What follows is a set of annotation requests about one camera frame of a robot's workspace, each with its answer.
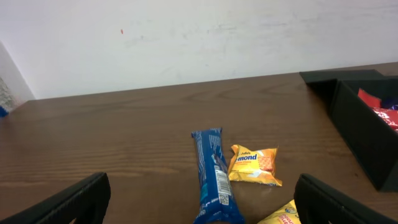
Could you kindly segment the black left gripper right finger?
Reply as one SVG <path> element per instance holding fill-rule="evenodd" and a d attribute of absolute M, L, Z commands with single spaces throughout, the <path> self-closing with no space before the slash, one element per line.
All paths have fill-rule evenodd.
<path fill-rule="evenodd" d="M 301 174 L 294 200 L 303 224 L 397 224 L 310 174 Z"/>

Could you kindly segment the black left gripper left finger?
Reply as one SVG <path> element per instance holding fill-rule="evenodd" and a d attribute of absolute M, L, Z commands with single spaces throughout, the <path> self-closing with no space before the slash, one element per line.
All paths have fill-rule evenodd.
<path fill-rule="evenodd" d="M 44 201 L 1 220 L 2 224 L 102 224 L 111 187 L 105 172 L 97 172 Z"/>

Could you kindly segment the long blue snack bar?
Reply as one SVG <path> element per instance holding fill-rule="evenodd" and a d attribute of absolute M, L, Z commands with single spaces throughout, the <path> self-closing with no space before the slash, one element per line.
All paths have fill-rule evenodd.
<path fill-rule="evenodd" d="M 244 223 L 229 181 L 221 133 L 221 128 L 192 132 L 200 183 L 200 211 L 195 223 Z"/>

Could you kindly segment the red Hacks candy bag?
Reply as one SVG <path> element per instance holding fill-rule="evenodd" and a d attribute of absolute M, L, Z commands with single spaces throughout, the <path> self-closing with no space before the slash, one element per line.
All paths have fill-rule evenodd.
<path fill-rule="evenodd" d="M 358 97 L 369 106 L 385 123 L 397 132 L 397 110 L 381 108 L 381 99 L 370 95 L 363 89 L 358 90 Z"/>

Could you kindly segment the dark blue Cadbury chocolate bar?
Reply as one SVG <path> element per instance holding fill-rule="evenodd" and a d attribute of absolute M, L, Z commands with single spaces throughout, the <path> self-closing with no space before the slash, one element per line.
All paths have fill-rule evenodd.
<path fill-rule="evenodd" d="M 381 108 L 388 110 L 398 110 L 398 97 L 388 97 L 381 101 Z"/>

